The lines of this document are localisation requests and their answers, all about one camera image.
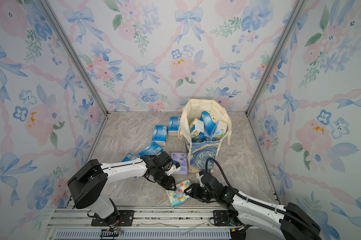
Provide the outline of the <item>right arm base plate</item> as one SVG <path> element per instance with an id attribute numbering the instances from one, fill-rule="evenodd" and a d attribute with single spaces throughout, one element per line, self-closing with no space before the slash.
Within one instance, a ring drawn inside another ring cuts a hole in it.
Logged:
<path id="1" fill-rule="evenodd" d="M 214 210 L 213 217 L 210 219 L 210 224 L 215 227 L 233 227 L 234 225 L 229 221 L 227 211 Z"/>

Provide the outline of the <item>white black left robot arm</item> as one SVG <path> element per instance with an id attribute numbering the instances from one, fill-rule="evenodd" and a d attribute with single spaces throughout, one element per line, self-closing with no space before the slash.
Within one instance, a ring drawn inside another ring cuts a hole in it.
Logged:
<path id="1" fill-rule="evenodd" d="M 90 209 L 101 219 L 118 216 L 112 200 L 101 195 L 104 186 L 128 178 L 144 177 L 169 191 L 176 190 L 173 173 L 181 170 L 180 164 L 166 153 L 148 155 L 115 164 L 102 164 L 97 159 L 87 162 L 67 182 L 75 209 Z"/>

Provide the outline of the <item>colourful cartoon tissue pack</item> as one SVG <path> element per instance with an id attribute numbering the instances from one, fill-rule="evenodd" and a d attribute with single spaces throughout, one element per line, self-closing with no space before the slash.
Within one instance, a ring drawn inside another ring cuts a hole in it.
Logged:
<path id="1" fill-rule="evenodd" d="M 167 195 L 172 208 L 176 208 L 186 202 L 190 197 L 185 194 L 185 190 L 191 186 L 190 180 L 184 180 L 175 185 L 175 191 L 167 191 Z"/>

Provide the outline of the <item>floral blue tissue pack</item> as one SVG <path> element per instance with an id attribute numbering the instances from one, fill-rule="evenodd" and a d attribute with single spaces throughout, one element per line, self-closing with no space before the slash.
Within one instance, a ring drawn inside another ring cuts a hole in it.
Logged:
<path id="1" fill-rule="evenodd" d="M 211 111 L 203 111 L 200 120 L 204 123 L 204 133 L 210 136 L 218 122 L 217 117 Z"/>

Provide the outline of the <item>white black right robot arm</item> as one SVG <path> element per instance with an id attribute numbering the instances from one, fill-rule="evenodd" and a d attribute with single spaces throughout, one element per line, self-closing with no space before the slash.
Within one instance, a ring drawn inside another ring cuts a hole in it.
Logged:
<path id="1" fill-rule="evenodd" d="M 321 228 L 298 205 L 276 205 L 224 186 L 210 173 L 191 184 L 185 194 L 202 203 L 217 203 L 226 209 L 233 226 L 250 225 L 283 240 L 319 240 Z"/>

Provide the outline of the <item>white blue tissue pack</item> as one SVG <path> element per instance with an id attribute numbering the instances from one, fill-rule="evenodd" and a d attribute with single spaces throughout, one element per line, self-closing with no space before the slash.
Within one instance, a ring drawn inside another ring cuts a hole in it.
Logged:
<path id="1" fill-rule="evenodd" d="M 191 134 L 191 138 L 195 138 L 200 134 L 204 133 L 204 122 L 199 120 L 199 119 L 194 119 L 190 125 L 190 134 Z"/>

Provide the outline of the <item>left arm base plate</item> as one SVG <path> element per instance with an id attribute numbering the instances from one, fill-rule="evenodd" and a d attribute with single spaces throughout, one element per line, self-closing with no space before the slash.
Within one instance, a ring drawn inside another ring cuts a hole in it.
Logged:
<path id="1" fill-rule="evenodd" d="M 135 211 L 118 210 L 116 214 L 111 214 L 106 219 L 101 219 L 96 213 L 92 216 L 92 227 L 131 227 Z"/>

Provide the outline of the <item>white tissue pack cartoon blue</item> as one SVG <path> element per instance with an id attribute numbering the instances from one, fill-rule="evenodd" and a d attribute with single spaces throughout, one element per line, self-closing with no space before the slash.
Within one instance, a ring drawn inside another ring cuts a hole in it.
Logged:
<path id="1" fill-rule="evenodd" d="M 220 141 L 225 136 L 227 128 L 228 124 L 226 122 L 218 121 L 210 134 L 209 141 Z"/>

